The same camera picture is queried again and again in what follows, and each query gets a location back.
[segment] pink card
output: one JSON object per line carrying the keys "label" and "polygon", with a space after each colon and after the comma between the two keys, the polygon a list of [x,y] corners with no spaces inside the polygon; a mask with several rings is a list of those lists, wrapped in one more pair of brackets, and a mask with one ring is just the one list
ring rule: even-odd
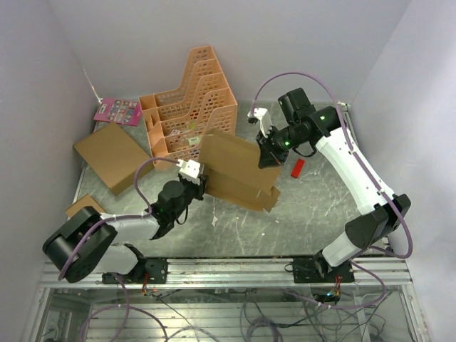
{"label": "pink card", "polygon": [[95,113],[94,120],[137,126],[141,119],[139,101],[104,98]]}

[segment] metal table surface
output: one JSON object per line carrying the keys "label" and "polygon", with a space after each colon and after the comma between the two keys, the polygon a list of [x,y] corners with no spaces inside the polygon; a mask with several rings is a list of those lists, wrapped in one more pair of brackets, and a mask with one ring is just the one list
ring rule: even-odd
{"label": "metal table surface", "polygon": [[[259,103],[271,111],[278,128],[286,121],[277,103]],[[247,123],[249,103],[240,103],[236,135],[254,142],[258,125]],[[137,127],[123,126],[138,144],[150,152],[144,121]],[[310,148],[300,150],[309,153]],[[332,165],[317,153],[306,158],[299,179],[290,176],[299,156],[290,153],[276,186],[281,194],[270,213],[253,212],[206,195],[190,206],[187,222],[177,225],[156,241],[131,241],[146,256],[235,257],[314,254],[331,243],[344,224],[358,212],[348,188]],[[77,198],[89,194],[107,213],[138,213],[145,204],[133,186],[114,196],[101,179],[85,166]],[[140,189],[154,202],[162,186],[176,179],[177,168],[153,170],[140,181]]]}

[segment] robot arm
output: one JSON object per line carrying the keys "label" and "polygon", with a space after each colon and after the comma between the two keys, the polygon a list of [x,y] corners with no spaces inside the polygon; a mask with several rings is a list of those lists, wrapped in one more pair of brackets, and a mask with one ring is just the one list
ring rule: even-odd
{"label": "robot arm", "polygon": [[332,268],[341,265],[398,228],[398,218],[383,197],[383,192],[393,199],[402,215],[410,208],[410,200],[407,195],[397,196],[382,181],[358,150],[348,131],[356,154],[375,180],[382,185],[381,191],[376,189],[373,181],[348,148],[335,108],[325,107],[317,111],[301,88],[281,96],[279,104],[289,124],[282,130],[277,130],[272,125],[266,109],[257,108],[253,115],[249,114],[250,123],[260,122],[260,131],[256,137],[260,147],[259,167],[282,165],[290,150],[308,142],[314,151],[322,153],[334,166],[353,195],[361,214],[348,222],[345,225],[345,232],[315,256],[316,268],[324,276]]}
{"label": "robot arm", "polygon": [[74,283],[92,272],[119,273],[126,281],[143,282],[146,274],[154,274],[151,263],[135,247],[122,244],[132,239],[159,239],[165,236],[175,222],[188,210],[192,200],[202,200],[207,184],[203,166],[194,160],[180,160],[179,180],[167,182],[158,199],[151,205],[152,214],[116,215],[99,213],[85,207],[71,217],[43,245],[43,252],[62,270],[81,237],[94,224],[102,224],[78,250],[65,278]]}

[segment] cardboard box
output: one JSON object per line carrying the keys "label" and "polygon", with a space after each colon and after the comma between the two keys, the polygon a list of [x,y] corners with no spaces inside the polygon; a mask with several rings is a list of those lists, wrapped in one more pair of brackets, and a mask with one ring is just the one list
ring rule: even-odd
{"label": "cardboard box", "polygon": [[198,159],[209,177],[206,193],[247,209],[269,212],[280,194],[274,183],[281,168],[260,170],[258,160],[258,145],[209,130],[202,138]]}
{"label": "cardboard box", "polygon": [[76,212],[83,209],[84,207],[93,207],[97,212],[105,212],[105,210],[95,201],[90,195],[85,195],[82,198],[74,202],[65,213],[68,217],[74,216]]}
{"label": "cardboard box", "polygon": [[[114,195],[133,184],[136,169],[150,156],[115,123],[90,134],[77,142],[74,148],[93,168]],[[146,165],[140,177],[153,169]]]}

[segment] small red object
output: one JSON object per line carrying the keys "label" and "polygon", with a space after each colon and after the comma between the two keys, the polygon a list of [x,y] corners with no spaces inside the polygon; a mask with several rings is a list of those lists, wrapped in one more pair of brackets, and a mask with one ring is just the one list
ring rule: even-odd
{"label": "small red object", "polygon": [[298,159],[296,165],[294,165],[293,172],[291,172],[291,176],[298,178],[299,174],[301,173],[302,167],[304,166],[305,161],[302,159]]}

